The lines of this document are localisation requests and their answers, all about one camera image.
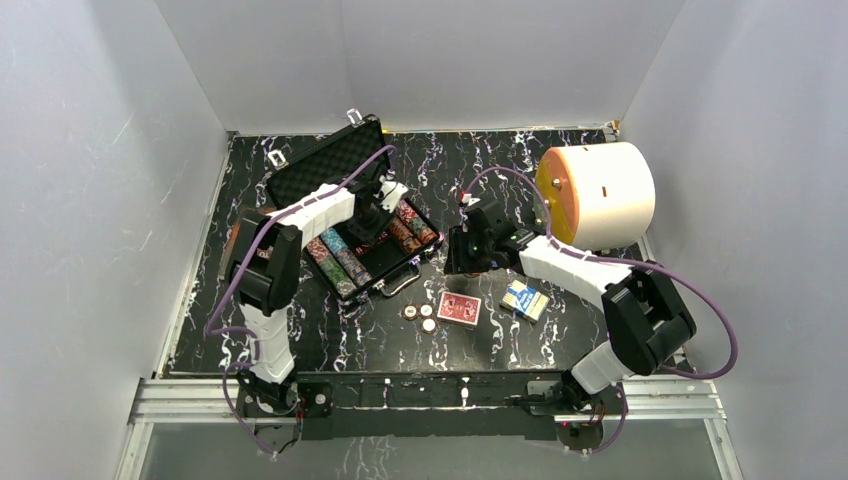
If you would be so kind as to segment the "red playing card deck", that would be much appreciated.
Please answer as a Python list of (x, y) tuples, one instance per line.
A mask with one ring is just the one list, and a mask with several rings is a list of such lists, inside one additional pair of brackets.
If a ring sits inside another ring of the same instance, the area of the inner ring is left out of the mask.
[(436, 318), (457, 325), (476, 327), (481, 307), (482, 300), (480, 298), (443, 292), (436, 309)]

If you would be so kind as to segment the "blue playing card deck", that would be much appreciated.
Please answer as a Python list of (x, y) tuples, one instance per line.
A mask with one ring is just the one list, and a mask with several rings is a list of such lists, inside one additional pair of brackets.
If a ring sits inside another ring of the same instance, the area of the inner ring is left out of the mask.
[(536, 323), (549, 304), (549, 297), (529, 285), (512, 281), (503, 295), (500, 306), (520, 318)]

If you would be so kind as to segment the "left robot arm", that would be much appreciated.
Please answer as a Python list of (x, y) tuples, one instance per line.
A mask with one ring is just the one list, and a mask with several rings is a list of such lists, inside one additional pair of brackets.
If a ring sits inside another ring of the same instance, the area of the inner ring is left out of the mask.
[(365, 183), (338, 180), (281, 209), (243, 215), (223, 277), (244, 316), (250, 349), (239, 383), (261, 411), (286, 416), (298, 404), (289, 323), (302, 259), (312, 260), (342, 299), (360, 296), (386, 273), (366, 266), (355, 250), (377, 245), (407, 193), (404, 184), (385, 176)]

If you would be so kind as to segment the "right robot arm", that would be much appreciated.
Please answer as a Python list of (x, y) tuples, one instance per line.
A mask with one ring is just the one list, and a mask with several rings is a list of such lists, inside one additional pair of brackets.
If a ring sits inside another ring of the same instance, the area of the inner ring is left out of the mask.
[(603, 390), (633, 375), (650, 376), (696, 333), (672, 280), (658, 265), (621, 258), (596, 262), (539, 229), (521, 228), (491, 199), (473, 199), (447, 235), (447, 275), (509, 269), (554, 284), (598, 308), (608, 338), (566, 370), (557, 389), (531, 394), (530, 404), (590, 413)]

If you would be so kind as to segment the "brown chip row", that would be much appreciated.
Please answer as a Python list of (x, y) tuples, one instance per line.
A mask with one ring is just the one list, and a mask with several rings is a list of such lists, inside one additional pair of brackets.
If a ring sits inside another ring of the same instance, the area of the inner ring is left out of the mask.
[(390, 220), (388, 231), (405, 254), (412, 254), (421, 248), (421, 243), (417, 236), (397, 215), (393, 216)]

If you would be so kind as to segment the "black poker chip case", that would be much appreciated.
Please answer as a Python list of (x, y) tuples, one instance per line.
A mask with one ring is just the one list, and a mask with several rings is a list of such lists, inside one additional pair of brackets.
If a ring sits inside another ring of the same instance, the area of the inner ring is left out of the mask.
[[(353, 181), (393, 180), (400, 183), (386, 151), (386, 140), (377, 117), (369, 115), (355, 123), (320, 140), (316, 145), (285, 158), (278, 151), (271, 151), (268, 157), (278, 164), (279, 169), (266, 181), (266, 193), (272, 204), (282, 209), (296, 201), (319, 192), (325, 192), (332, 186), (348, 180)], [(361, 168), (362, 173), (349, 180), (351, 173)], [(305, 261), (314, 268), (316, 274), (329, 286), (330, 291), (343, 304), (363, 303), (373, 293), (385, 298), (395, 296), (399, 291), (415, 282), (420, 276), (420, 264), (428, 260), (441, 246), (444, 236), (425, 213), (411, 200), (409, 188), (406, 200), (439, 235), (437, 240), (422, 244), (412, 254), (405, 254), (400, 245), (390, 235), (387, 228), (373, 241), (361, 242), (347, 230), (347, 221), (333, 221), (330, 226), (322, 227), (314, 235), (328, 228), (334, 228), (351, 248), (356, 257), (373, 277), (368, 284), (358, 287), (354, 293), (341, 297), (330, 284), (329, 279), (319, 269), (308, 253), (303, 250)]]

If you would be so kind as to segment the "blue grey chip row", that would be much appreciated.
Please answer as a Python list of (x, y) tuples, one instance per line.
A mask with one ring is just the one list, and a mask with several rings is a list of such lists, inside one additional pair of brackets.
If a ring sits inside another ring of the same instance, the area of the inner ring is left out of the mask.
[(344, 271), (358, 287), (362, 287), (372, 281), (373, 277), (371, 274), (334, 228), (328, 228), (320, 234), (320, 237)]

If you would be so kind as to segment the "white poker chip upper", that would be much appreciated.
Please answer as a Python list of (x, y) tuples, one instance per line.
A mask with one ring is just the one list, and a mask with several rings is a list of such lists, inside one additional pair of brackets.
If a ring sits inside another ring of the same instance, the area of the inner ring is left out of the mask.
[(418, 316), (421, 319), (433, 319), (434, 312), (434, 307), (431, 304), (422, 304), (418, 308)]

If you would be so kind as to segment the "white poker chip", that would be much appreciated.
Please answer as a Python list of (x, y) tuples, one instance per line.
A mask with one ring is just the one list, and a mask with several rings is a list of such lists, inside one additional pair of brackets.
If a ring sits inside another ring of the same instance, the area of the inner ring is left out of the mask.
[(422, 304), (418, 308), (418, 316), (421, 319), (433, 319), (434, 312), (434, 307), (431, 304)]
[(424, 318), (420, 325), (421, 331), (425, 334), (433, 334), (437, 328), (437, 322), (432, 318)]

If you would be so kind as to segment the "red green chip row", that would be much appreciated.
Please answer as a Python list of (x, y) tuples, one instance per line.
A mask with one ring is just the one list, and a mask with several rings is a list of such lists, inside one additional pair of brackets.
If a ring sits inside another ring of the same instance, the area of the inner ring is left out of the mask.
[(319, 237), (312, 239), (306, 249), (341, 297), (355, 292), (356, 285)]

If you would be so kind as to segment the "brown poker chip left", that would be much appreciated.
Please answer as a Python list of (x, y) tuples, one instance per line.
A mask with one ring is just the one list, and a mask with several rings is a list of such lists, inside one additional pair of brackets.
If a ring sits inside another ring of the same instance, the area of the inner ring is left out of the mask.
[(419, 309), (417, 305), (409, 304), (403, 307), (401, 316), (407, 321), (415, 320), (419, 317)]

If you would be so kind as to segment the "white poker chip lower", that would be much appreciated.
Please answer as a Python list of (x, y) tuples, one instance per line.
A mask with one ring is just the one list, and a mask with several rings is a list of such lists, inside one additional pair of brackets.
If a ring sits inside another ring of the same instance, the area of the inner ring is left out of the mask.
[(437, 328), (437, 322), (432, 318), (424, 318), (420, 325), (421, 331), (425, 334), (433, 334)]

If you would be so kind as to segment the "dark book with orange cover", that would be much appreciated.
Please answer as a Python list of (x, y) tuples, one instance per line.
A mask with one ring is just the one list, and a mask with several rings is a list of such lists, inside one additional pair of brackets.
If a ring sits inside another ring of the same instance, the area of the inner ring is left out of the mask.
[(226, 243), (224, 245), (223, 255), (222, 255), (222, 261), (223, 262), (226, 262), (228, 260), (228, 258), (231, 256), (232, 250), (234, 248), (234, 244), (235, 244), (237, 236), (238, 236), (238, 231), (239, 231), (241, 220), (242, 220), (242, 213), (239, 212), (236, 215), (236, 217), (234, 218), (234, 222), (233, 222), (232, 226), (230, 227), (228, 234), (227, 234), (227, 239), (226, 239)]

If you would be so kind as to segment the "white orange cylindrical drum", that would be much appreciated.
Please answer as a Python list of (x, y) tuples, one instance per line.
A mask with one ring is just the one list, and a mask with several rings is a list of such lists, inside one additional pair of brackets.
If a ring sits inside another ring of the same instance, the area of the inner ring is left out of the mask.
[(539, 161), (535, 185), (554, 237), (581, 250), (630, 246), (654, 217), (653, 176), (629, 142), (551, 147)]

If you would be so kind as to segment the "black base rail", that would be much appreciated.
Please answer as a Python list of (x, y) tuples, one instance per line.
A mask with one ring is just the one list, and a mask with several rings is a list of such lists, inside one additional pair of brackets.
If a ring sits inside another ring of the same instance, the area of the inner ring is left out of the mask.
[(302, 440), (518, 436), (596, 448), (635, 412), (633, 383), (581, 393), (560, 372), (233, 374), (235, 410), (257, 427), (289, 420)]

